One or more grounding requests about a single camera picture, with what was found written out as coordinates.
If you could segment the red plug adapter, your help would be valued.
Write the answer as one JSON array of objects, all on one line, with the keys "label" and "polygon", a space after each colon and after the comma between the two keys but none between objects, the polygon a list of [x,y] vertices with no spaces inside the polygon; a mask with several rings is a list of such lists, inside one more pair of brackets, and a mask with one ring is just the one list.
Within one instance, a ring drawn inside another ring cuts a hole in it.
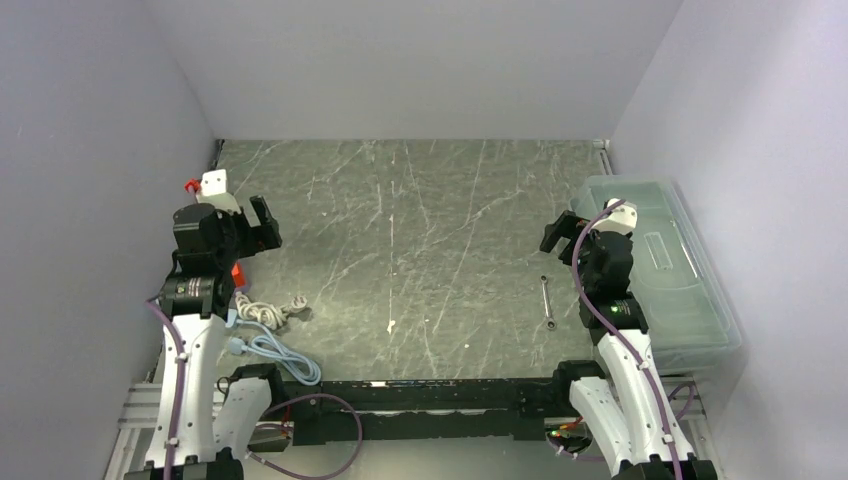
[{"label": "red plug adapter", "polygon": [[236,263],[232,270],[231,276],[234,281],[234,285],[236,289],[243,289],[247,285],[247,280],[244,274],[244,269],[241,267],[239,263]]}]

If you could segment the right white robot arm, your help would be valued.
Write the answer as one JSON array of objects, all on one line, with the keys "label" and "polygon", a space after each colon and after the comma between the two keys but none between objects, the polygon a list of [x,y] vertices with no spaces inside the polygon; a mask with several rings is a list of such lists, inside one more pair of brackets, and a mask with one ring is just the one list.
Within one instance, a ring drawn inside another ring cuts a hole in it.
[{"label": "right white robot arm", "polygon": [[686,438],[662,388],[643,309],[630,290],[636,211],[609,205],[593,220],[566,210],[544,228],[540,251],[571,269],[579,312],[601,359],[563,361],[551,401],[578,414],[613,479],[715,479]]}]

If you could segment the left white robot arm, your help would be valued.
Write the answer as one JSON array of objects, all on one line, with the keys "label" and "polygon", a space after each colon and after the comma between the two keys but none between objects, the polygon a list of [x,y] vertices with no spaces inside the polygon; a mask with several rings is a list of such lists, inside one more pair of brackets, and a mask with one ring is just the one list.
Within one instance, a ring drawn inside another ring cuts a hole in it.
[{"label": "left white robot arm", "polygon": [[259,220],[195,203],[173,215],[172,269],[153,305],[163,324],[164,368],[155,432],[128,479],[241,479],[258,421],[279,417],[287,392],[271,364],[240,367],[219,411],[213,409],[221,347],[238,260],[277,249],[279,225],[253,196]]}]

